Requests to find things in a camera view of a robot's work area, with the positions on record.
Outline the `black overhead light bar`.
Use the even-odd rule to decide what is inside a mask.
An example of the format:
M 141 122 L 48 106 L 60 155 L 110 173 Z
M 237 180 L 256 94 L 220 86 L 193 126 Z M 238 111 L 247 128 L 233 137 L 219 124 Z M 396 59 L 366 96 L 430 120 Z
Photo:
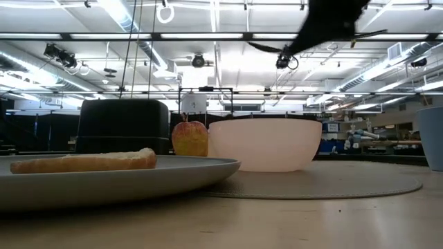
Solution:
M 0 41 L 259 41 L 289 42 L 297 33 L 0 33 Z M 443 42 L 443 33 L 385 33 L 363 39 L 363 42 Z

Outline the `white air vent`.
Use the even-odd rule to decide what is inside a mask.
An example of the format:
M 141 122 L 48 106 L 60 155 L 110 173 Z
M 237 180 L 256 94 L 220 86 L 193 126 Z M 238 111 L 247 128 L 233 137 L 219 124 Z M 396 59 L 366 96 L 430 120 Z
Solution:
M 388 59 L 390 61 L 400 58 L 402 54 L 402 43 L 397 42 L 387 49 Z

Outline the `white round bowl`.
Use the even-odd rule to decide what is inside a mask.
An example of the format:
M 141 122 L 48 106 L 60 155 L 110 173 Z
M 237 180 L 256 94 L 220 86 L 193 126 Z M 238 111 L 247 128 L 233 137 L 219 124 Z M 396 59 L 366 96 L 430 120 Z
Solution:
M 243 172 L 294 172 L 314 159 L 322 135 L 318 121 L 247 118 L 214 122 L 209 136 L 217 158 L 241 162 Z

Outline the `toasted bread slice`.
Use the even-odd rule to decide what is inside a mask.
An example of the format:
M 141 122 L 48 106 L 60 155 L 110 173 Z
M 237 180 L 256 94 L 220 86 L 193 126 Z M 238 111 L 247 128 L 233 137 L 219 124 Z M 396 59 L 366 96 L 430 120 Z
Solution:
M 118 171 L 154 169 L 156 154 L 150 148 L 131 152 L 112 152 L 25 160 L 10 164 L 13 174 L 40 174 L 62 172 Z

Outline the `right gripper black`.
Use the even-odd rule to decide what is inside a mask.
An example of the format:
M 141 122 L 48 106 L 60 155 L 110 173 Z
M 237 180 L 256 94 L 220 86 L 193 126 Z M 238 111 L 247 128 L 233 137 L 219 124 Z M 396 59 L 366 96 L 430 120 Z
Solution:
M 368 3 L 369 0 L 309 0 L 307 17 L 298 36 L 289 45 L 289 54 L 295 55 L 335 39 L 363 39 L 387 33 L 388 30 L 383 29 L 355 35 L 356 21 Z M 282 51 L 251 41 L 247 44 L 266 53 Z

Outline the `round beige placemat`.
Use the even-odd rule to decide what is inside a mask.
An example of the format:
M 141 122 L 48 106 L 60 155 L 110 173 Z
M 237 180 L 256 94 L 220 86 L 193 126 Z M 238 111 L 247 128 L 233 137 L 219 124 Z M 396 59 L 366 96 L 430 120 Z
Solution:
M 294 172 L 238 171 L 200 194 L 234 199 L 360 199 L 414 192 L 422 182 L 401 165 L 365 161 L 314 161 Z

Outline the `black partition wall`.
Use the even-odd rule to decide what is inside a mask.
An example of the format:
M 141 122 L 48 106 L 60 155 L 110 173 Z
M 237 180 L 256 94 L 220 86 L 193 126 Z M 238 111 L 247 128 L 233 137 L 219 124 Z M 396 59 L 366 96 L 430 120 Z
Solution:
M 313 120 L 312 117 L 291 116 L 291 119 Z M 66 151 L 70 137 L 78 136 L 80 116 L 51 114 L 40 118 L 31 116 L 5 116 L 0 120 L 0 135 L 15 144 L 19 151 Z M 192 121 L 207 120 L 208 124 L 229 120 L 212 115 L 193 115 Z M 182 121 L 179 114 L 169 114 L 170 149 L 172 130 Z

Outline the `black metal stand frame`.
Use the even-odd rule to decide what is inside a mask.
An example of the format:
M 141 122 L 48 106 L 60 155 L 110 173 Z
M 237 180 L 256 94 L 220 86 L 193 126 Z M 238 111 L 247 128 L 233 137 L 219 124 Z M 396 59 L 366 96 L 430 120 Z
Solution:
M 196 94 L 203 94 L 207 96 L 207 111 L 205 113 L 200 114 L 187 114 L 188 117 L 192 115 L 204 115 L 207 116 L 209 113 L 223 113 L 224 111 L 222 109 L 215 109 L 214 106 L 210 103 L 211 97 L 215 96 L 216 101 L 220 105 L 224 105 L 222 103 L 222 96 L 224 96 L 226 99 L 230 100 L 230 105 L 232 106 L 230 114 L 233 115 L 233 95 L 234 90 L 230 87 L 213 87 L 213 86 L 200 86 L 200 87 L 179 87 L 178 89 L 178 98 L 177 98 L 177 104 L 178 104 L 178 113 L 181 115 L 181 98 L 186 93 L 196 93 Z

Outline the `red yellow apple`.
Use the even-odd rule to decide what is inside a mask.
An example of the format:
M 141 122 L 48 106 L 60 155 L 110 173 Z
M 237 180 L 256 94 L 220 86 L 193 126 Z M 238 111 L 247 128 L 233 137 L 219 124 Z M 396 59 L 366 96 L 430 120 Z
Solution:
M 208 155 L 208 130 L 199 121 L 189 121 L 186 113 L 172 130 L 172 146 L 178 156 Z

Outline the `black toaster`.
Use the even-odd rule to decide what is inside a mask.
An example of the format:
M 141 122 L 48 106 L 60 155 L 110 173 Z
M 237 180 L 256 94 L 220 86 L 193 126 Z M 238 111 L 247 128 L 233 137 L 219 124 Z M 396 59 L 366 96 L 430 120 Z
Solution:
M 87 100 L 80 110 L 75 152 L 97 154 L 170 149 L 168 107 L 158 100 Z

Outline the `grey round plate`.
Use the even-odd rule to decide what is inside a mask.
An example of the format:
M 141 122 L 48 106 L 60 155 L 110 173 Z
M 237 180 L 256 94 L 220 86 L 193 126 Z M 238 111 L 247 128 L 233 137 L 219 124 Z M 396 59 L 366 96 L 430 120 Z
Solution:
M 233 175 L 235 159 L 157 157 L 154 169 L 12 174 L 10 164 L 31 155 L 0 156 L 0 212 L 78 208 L 189 192 Z

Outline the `white cylindrical container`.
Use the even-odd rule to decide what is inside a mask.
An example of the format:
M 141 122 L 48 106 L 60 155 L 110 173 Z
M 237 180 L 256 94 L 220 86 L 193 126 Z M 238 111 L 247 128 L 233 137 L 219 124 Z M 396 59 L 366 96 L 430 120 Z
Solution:
M 207 111 L 207 96 L 196 93 L 186 93 L 181 98 L 181 112 L 200 114 Z

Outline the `light blue cup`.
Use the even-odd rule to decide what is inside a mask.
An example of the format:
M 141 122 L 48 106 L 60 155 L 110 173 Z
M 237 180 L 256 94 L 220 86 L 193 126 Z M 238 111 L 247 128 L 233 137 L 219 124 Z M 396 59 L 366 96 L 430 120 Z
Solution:
M 419 110 L 416 118 L 428 166 L 443 172 L 443 107 Z

